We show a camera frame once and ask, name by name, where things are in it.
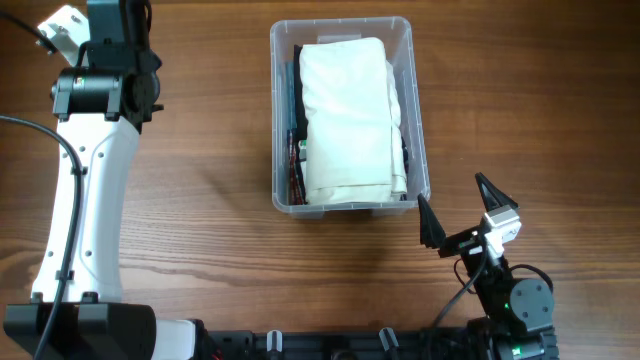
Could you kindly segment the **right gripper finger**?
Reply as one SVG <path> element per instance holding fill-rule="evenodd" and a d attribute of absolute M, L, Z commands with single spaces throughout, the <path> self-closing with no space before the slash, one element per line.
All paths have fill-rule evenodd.
<path fill-rule="evenodd" d="M 509 206 L 516 211 L 519 210 L 519 204 L 499 190 L 482 172 L 475 174 L 475 180 L 487 212 L 503 206 Z"/>
<path fill-rule="evenodd" d="M 418 195 L 417 202 L 420 215 L 420 243 L 427 248 L 439 249 L 446 239 L 446 233 L 423 194 Z"/>

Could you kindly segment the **cream white cloth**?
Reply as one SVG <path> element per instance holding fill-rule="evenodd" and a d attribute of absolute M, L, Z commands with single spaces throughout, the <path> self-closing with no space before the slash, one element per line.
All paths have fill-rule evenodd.
<path fill-rule="evenodd" d="M 395 202 L 407 193 L 393 67 L 375 37 L 305 45 L 306 202 Z"/>

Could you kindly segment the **red plaid shirt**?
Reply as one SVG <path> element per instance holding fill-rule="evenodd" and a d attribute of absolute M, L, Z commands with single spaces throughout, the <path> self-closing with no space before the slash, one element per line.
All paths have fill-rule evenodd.
<path fill-rule="evenodd" d="M 289 184 L 291 187 L 290 203 L 292 205 L 305 205 L 306 192 L 299 158 L 299 140 L 295 129 L 287 132 L 288 157 L 289 157 Z"/>

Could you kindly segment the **black garment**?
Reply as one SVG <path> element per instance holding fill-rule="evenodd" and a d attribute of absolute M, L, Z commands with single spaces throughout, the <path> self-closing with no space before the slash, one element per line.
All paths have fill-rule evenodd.
<path fill-rule="evenodd" d="M 307 127 L 308 120 L 305 114 L 305 107 L 303 103 L 303 86 L 301 80 L 301 67 L 300 67 L 300 55 L 303 47 L 300 45 L 294 46 L 293 66 L 294 66 L 294 105 L 296 115 L 296 134 L 299 140 L 307 139 Z"/>

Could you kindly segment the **blue denim jeans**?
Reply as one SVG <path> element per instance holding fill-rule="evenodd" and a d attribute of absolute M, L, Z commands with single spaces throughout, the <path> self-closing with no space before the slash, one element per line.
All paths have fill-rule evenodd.
<path fill-rule="evenodd" d="M 285 65 L 286 68 L 286 90 L 287 90 L 287 112 L 288 112 L 288 129 L 297 128 L 296 116 L 296 100 L 295 100 L 295 65 L 293 61 L 289 61 Z"/>

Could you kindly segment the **white printed shirt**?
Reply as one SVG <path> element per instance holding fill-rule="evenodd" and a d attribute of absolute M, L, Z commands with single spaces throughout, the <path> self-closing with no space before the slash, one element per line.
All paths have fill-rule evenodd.
<path fill-rule="evenodd" d="M 307 159 L 306 155 L 307 144 L 305 140 L 300 140 L 298 142 L 298 159 L 300 162 L 305 162 Z"/>

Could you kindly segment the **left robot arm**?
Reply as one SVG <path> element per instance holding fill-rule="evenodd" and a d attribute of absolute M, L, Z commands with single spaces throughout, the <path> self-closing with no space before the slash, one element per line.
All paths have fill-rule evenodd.
<path fill-rule="evenodd" d="M 160 110 L 160 58 L 147 1 L 91 1 L 54 17 L 40 40 L 68 66 L 52 86 L 49 131 L 59 170 L 46 251 L 25 304 L 5 311 L 6 335 L 36 359 L 207 359 L 198 320 L 161 320 L 122 299 L 119 244 L 128 171 L 143 125 Z"/>

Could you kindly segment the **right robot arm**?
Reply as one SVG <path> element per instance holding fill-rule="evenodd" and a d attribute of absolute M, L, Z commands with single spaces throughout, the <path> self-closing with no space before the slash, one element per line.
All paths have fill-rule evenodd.
<path fill-rule="evenodd" d="M 484 174 L 475 180 L 485 213 L 480 222 L 448 235 L 426 198 L 417 198 L 420 243 L 442 258 L 463 263 L 469 279 L 442 308 L 427 330 L 425 359 L 557 359 L 553 326 L 554 285 L 541 269 L 511 265 L 505 244 L 521 230 L 519 205 Z M 441 326 L 444 317 L 466 293 L 475 294 L 484 316 L 460 330 Z"/>

